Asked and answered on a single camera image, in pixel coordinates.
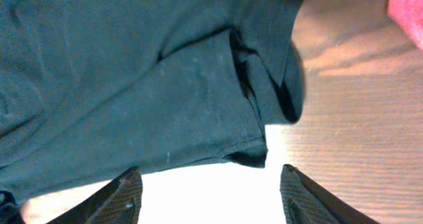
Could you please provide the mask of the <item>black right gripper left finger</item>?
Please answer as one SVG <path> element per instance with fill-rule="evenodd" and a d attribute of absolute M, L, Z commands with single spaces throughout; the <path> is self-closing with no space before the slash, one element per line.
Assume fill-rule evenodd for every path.
<path fill-rule="evenodd" d="M 131 167 L 48 224 L 137 224 L 142 192 L 140 171 Z"/>

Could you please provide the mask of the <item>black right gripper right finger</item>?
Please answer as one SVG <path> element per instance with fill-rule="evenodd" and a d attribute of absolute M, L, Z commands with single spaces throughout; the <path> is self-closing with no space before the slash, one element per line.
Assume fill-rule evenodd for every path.
<path fill-rule="evenodd" d="M 289 164 L 283 166 L 280 193 L 287 224 L 378 224 Z"/>

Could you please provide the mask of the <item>black polo shirt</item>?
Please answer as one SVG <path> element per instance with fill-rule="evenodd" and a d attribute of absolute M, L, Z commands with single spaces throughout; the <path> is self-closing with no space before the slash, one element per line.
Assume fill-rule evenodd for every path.
<path fill-rule="evenodd" d="M 1 0 L 1 190 L 232 162 L 298 121 L 303 0 Z"/>

